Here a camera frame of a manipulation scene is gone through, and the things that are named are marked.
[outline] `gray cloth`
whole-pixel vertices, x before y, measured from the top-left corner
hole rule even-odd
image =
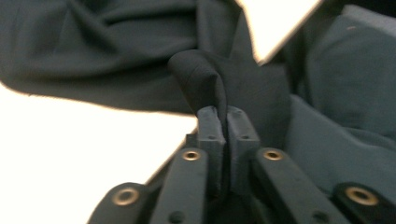
[[[353,5],[345,6],[343,9],[343,14],[352,20],[360,21],[396,37],[395,18],[384,16],[363,7],[357,7]]]
[[[395,37],[337,17],[308,53],[307,102],[345,128],[396,141],[395,52]]]
[[[326,191],[358,182],[396,203],[396,145],[379,134],[345,129],[297,96],[291,97],[286,151]]]

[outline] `dark gray fabric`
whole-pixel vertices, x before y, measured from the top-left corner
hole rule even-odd
[[[346,128],[396,141],[396,38],[345,16],[309,51],[312,106]]]
[[[345,6],[343,15],[352,20],[360,21],[396,38],[396,19],[375,13],[358,6]]]
[[[1,0],[0,80],[17,91],[190,113],[174,54],[228,57],[233,0]]]
[[[331,192],[352,181],[396,203],[396,144],[379,134],[346,130],[297,96],[291,97],[285,150],[322,189]]]

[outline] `metal grommet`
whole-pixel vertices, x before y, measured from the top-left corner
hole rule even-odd
[[[139,191],[133,188],[120,189],[113,196],[113,203],[118,206],[126,206],[135,203],[139,198]]]
[[[355,203],[373,206],[378,204],[378,198],[366,190],[357,187],[350,187],[346,189],[346,196]]]
[[[263,156],[270,161],[280,161],[283,159],[283,155],[275,150],[265,151]]]
[[[196,161],[201,158],[201,155],[196,151],[187,151],[183,153],[183,159],[186,161]]]

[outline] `dark green fabric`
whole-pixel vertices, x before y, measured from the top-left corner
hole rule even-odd
[[[167,61],[187,49],[228,57],[239,14],[232,0],[2,0],[0,80],[17,91],[190,113]]]
[[[396,203],[396,144],[377,133],[345,129],[297,96],[291,97],[286,152],[317,186],[332,192],[357,182]]]

